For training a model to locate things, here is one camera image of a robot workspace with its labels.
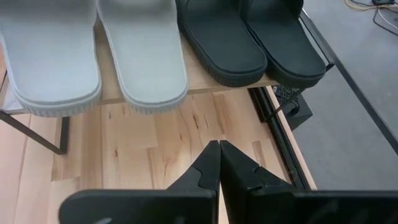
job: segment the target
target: white slide sandal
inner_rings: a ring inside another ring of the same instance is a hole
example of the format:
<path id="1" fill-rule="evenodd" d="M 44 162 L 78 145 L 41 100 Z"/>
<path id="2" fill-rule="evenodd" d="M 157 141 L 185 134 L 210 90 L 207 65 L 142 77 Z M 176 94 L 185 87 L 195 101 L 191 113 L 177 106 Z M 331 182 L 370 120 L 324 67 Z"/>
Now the white slide sandal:
<path id="1" fill-rule="evenodd" d="M 30 113 L 72 116 L 100 100 L 95 21 L 95 0 L 0 0 L 10 84 Z"/>
<path id="2" fill-rule="evenodd" d="M 174 0 L 97 0 L 126 101 L 145 114 L 176 108 L 188 78 Z"/>

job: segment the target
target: slide sandal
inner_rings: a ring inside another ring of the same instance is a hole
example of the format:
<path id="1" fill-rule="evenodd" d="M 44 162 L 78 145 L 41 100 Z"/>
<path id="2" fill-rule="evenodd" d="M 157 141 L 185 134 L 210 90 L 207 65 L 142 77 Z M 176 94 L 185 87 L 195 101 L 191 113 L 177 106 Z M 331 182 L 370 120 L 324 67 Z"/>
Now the slide sandal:
<path id="1" fill-rule="evenodd" d="M 241 16 L 270 61 L 267 74 L 291 88 L 314 86 L 326 66 L 300 24 L 302 0 L 243 0 Z"/>
<path id="2" fill-rule="evenodd" d="M 19 103 L 43 117 L 72 116 L 101 98 L 93 0 L 2 0 L 0 41 Z"/>
<path id="3" fill-rule="evenodd" d="M 174 0 L 97 0 L 119 85 L 137 111 L 176 108 L 188 91 Z"/>
<path id="4" fill-rule="evenodd" d="M 176 0 L 178 26 L 202 66 L 220 84 L 241 87 L 260 80 L 267 58 L 230 0 Z"/>

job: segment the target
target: gray carpet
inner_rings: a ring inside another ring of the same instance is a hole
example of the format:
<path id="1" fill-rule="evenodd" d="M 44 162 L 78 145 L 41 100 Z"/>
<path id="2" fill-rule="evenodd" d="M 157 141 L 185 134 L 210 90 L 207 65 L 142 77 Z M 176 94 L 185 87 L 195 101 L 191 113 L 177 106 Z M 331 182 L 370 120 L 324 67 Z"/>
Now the gray carpet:
<path id="1" fill-rule="evenodd" d="M 344 0 L 305 0 L 304 8 L 398 135 L 398 37 L 372 23 L 374 11 Z M 303 96 L 314 115 L 294 134 L 319 189 L 398 189 L 397 154 L 336 68 Z"/>

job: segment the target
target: black slide sandal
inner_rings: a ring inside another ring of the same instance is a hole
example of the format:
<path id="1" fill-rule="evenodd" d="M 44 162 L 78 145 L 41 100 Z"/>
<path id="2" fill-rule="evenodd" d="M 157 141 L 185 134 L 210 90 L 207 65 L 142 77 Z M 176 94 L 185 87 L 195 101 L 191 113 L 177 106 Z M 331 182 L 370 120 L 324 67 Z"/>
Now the black slide sandal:
<path id="1" fill-rule="evenodd" d="M 176 0 L 178 26 L 208 73 L 241 87 L 261 79 L 267 58 L 230 0 Z"/>
<path id="2" fill-rule="evenodd" d="M 302 7 L 303 0 L 240 2 L 243 21 L 270 61 L 267 74 L 291 88 L 314 86 L 326 72 L 299 22 Z"/>

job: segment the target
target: wooden floor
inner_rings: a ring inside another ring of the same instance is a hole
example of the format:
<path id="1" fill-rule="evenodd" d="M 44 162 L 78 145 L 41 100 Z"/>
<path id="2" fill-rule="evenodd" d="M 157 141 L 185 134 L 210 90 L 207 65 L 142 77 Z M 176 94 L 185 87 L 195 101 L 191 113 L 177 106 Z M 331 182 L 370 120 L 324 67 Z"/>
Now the wooden floor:
<path id="1" fill-rule="evenodd" d="M 59 135 L 56 119 L 16 118 L 48 140 Z M 81 189 L 165 189 L 212 139 L 229 140 L 287 178 L 246 90 L 188 95 L 179 109 L 155 116 L 138 114 L 126 104 L 98 106 L 71 119 L 66 156 L 56 156 L 0 122 L 0 223 L 58 223 L 62 200 Z"/>

